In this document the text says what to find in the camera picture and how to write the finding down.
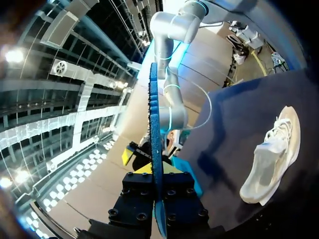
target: wire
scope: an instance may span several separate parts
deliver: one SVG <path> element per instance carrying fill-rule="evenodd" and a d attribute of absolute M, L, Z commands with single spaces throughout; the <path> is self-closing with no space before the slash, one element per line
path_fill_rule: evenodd
<path fill-rule="evenodd" d="M 204 123 L 202 123 L 201 125 L 199 125 L 199 126 L 196 126 L 196 127 L 193 127 L 193 128 L 183 128 L 182 130 L 185 130 L 185 129 L 186 129 L 186 130 L 192 130 L 192 129 L 196 129 L 196 128 L 200 128 L 200 127 L 204 126 L 204 125 L 209 121 L 209 118 L 210 118 L 211 112 L 212 112 L 212 103 L 211 103 L 211 99 L 209 98 L 208 93 L 207 93 L 201 86 L 199 86 L 198 84 L 196 84 L 195 82 L 189 81 L 189 80 L 185 79 L 184 77 L 182 77 L 182 76 L 180 76 L 180 75 L 178 75 L 178 74 L 175 74 L 174 72 L 172 72 L 172 70 L 171 70 L 169 67 L 167 67 L 167 69 L 170 70 L 170 72 L 171 72 L 172 74 L 176 75 L 177 77 L 181 77 L 182 79 L 184 79 L 184 80 L 186 80 L 186 81 L 188 81 L 188 82 L 191 82 L 192 84 L 194 84 L 195 86 L 197 86 L 200 90 L 202 90 L 202 91 L 204 92 L 204 94 L 206 95 L 206 97 L 207 97 L 207 99 L 208 99 L 208 102 L 209 102 L 209 107 L 210 107 L 210 109 L 209 109 L 209 115 L 208 115 L 206 121 L 205 121 Z"/>

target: white sneaker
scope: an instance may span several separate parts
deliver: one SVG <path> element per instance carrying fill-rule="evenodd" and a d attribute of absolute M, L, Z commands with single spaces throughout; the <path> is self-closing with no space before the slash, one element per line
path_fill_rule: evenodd
<path fill-rule="evenodd" d="M 297 159 L 300 137 L 298 115 L 293 107 L 286 106 L 255 149 L 252 170 L 239 192 L 244 202 L 263 206 L 269 201 L 284 172 Z"/>

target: table surface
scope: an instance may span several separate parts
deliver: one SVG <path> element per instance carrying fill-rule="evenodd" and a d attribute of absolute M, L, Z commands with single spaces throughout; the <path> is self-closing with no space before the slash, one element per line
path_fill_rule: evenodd
<path fill-rule="evenodd" d="M 201 201 L 209 210 L 210 226 L 230 230 L 267 205 L 293 198 L 318 171 L 319 84 L 306 71 L 291 71 L 224 88 L 209 97 L 209 121 L 192 131 L 178 157 L 190 163 L 204 191 Z M 246 204 L 239 190 L 250 173 L 254 149 L 284 106 L 293 106 L 299 116 L 299 156 L 265 207 Z M 208 114 L 206 101 L 196 125 Z"/>

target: white robotic arm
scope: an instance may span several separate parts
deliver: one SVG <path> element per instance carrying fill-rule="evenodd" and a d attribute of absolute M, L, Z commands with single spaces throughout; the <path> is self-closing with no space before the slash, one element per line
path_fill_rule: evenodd
<path fill-rule="evenodd" d="M 198 0 L 188 0 L 177 15 L 157 12 L 151 19 L 150 27 L 155 42 L 155 58 L 158 64 L 158 79 L 164 80 L 164 95 L 169 107 L 160 107 L 159 119 L 162 132 L 183 129 L 188 115 L 180 93 L 178 69 L 169 67 L 173 54 L 174 40 L 190 44 L 195 38 L 199 25 L 208 14 L 208 8 Z"/>

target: screw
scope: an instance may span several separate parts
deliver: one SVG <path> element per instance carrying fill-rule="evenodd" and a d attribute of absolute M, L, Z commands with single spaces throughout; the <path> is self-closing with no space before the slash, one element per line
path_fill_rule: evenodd
<path fill-rule="evenodd" d="M 119 214 L 119 211 L 116 210 L 115 208 L 112 208 L 108 211 L 109 217 L 115 217 L 117 214 Z"/>
<path fill-rule="evenodd" d="M 142 195 L 142 196 L 146 196 L 146 195 L 148 195 L 148 194 L 149 194 L 149 192 L 146 191 L 146 190 L 145 190 L 145 191 L 141 191 L 141 195 Z"/>
<path fill-rule="evenodd" d="M 176 214 L 169 214 L 169 216 L 167 217 L 167 219 L 171 222 L 176 221 Z"/>
<path fill-rule="evenodd" d="M 128 188 L 123 188 L 122 189 L 122 194 L 127 194 L 129 192 L 130 192 L 130 190 Z"/>
<path fill-rule="evenodd" d="M 145 221 L 148 217 L 145 213 L 139 213 L 136 218 L 139 221 Z"/>
<path fill-rule="evenodd" d="M 186 189 L 186 192 L 187 192 L 188 194 L 193 194 L 193 193 L 195 192 L 195 190 L 194 190 L 193 188 L 187 188 L 187 189 Z"/>
<path fill-rule="evenodd" d="M 176 194 L 175 190 L 168 190 L 167 191 L 167 195 L 169 195 L 169 196 L 174 196 L 175 194 Z"/>
<path fill-rule="evenodd" d="M 198 215 L 201 217 L 206 217 L 208 215 L 208 211 L 206 209 L 200 210 Z"/>

